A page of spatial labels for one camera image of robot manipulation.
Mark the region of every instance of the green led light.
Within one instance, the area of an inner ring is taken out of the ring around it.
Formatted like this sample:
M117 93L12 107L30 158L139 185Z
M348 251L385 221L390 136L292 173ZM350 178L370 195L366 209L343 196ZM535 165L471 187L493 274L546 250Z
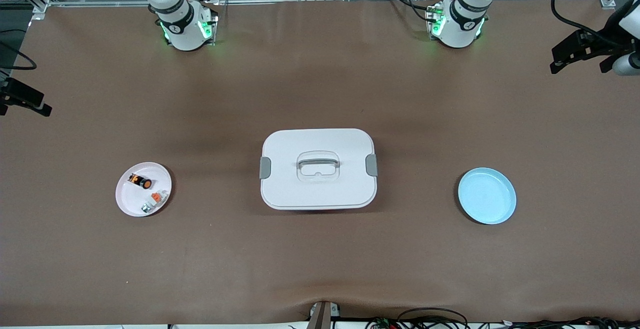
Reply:
M160 28L162 28L162 32L164 33L164 38L167 39L167 41L171 42L171 39L169 39L169 33L167 33L167 28L165 28L165 25L162 24L162 22L160 22Z
M433 24L433 35L438 36L442 33L442 28L444 27L444 24L446 23L446 17L444 15L441 15L438 20Z
M480 21L480 24L478 24L478 31L475 32L475 37L477 38L480 35L480 31L482 30L482 24L485 23L485 19L483 17L482 21Z
M200 31L202 32L202 37L205 39L209 39L212 36L211 33L211 25L207 24L207 22L198 21Z

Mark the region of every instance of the battery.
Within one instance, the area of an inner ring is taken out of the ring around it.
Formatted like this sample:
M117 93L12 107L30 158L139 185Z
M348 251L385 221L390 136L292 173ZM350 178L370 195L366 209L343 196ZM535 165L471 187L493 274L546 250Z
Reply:
M128 177L128 181L131 183L141 186L144 189L151 188L151 184L153 183L151 179L147 179L144 176L139 176L138 174L132 173L130 177Z

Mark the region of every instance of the gray latch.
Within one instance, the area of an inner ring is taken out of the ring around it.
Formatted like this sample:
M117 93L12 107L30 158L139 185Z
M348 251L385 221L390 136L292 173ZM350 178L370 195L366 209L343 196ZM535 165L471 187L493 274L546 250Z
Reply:
M272 174L272 160L267 156L260 157L260 179L267 179Z
M366 174L369 174L371 177L378 176L378 161L376 159L376 154L369 154L364 159Z

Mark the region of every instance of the light blue plate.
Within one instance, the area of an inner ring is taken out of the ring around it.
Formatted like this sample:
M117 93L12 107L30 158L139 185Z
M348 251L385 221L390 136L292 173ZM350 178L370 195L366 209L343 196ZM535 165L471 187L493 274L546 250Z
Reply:
M488 167L467 171L457 197L469 217L483 224L500 224L516 210L516 190L501 172Z

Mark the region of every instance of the small electronic component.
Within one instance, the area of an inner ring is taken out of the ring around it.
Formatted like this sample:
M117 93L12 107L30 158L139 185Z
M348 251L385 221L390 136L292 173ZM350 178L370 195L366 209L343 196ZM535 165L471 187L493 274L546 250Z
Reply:
M151 210L164 203L168 197L169 193L166 190L154 192L146 198L146 203L144 203L140 209L145 213L149 213Z
M138 174L133 174L133 173L131 174L130 177L128 177L128 181L130 181L131 183L137 186L141 186L144 189L151 188L151 184L153 183L151 179L147 179L144 176L139 176Z

